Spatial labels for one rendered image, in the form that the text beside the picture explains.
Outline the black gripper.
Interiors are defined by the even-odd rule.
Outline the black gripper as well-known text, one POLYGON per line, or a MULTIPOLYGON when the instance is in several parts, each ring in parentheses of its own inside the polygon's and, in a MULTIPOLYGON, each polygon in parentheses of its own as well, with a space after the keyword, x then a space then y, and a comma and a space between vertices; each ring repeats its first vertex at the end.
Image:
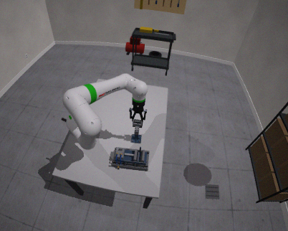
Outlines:
POLYGON ((147 113, 147 110, 144 110, 143 107, 142 108, 136 108, 133 106, 133 108, 130 108, 130 118, 132 118, 132 122, 134 123, 134 117, 135 117, 135 114, 136 113, 139 113, 140 114, 140 118, 141 118, 141 125, 142 125, 142 122, 143 120, 145 120, 145 114, 147 113), (134 111, 134 114, 132 116, 132 111, 134 111), (143 117, 143 114, 142 112, 144 111, 144 117, 143 117))

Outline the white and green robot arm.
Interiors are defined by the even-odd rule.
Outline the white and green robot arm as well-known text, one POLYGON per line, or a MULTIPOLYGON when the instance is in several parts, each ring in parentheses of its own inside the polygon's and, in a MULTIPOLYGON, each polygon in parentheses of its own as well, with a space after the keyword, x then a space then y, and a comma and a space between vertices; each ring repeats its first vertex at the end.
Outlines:
POLYGON ((62 102, 71 115, 67 119, 62 118, 62 121, 66 122, 68 129, 83 149, 90 150, 95 147, 95 141, 88 137, 96 136, 102 129, 102 121, 90 104, 121 89, 133 94, 134 107, 142 108, 145 105, 148 86, 127 73, 102 82, 69 89, 63 95, 62 102))

